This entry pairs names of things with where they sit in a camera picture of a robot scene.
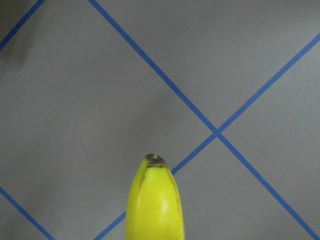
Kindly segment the yellow banana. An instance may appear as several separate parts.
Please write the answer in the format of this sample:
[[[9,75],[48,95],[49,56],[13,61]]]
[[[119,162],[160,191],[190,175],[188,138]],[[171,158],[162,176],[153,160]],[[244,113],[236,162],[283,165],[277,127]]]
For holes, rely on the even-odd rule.
[[[184,240],[185,226],[177,183],[158,155],[143,159],[132,181],[125,213],[127,240]]]

